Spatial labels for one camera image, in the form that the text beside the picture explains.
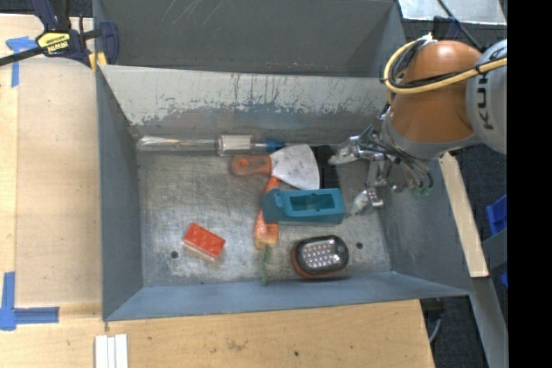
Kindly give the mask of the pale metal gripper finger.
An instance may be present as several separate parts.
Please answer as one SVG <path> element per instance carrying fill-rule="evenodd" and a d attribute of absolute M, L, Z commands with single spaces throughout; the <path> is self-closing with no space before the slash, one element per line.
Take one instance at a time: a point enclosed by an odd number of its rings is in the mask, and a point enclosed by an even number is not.
<path fill-rule="evenodd" d="M 384 206 L 378 190 L 374 187 L 367 187 L 361 191 L 354 199 L 350 214 L 359 215 L 366 209 L 380 209 Z"/>
<path fill-rule="evenodd" d="M 363 148 L 359 136 L 351 136 L 340 143 L 328 159 L 329 165 L 344 165 L 359 159 L 371 159 L 371 153 Z"/>

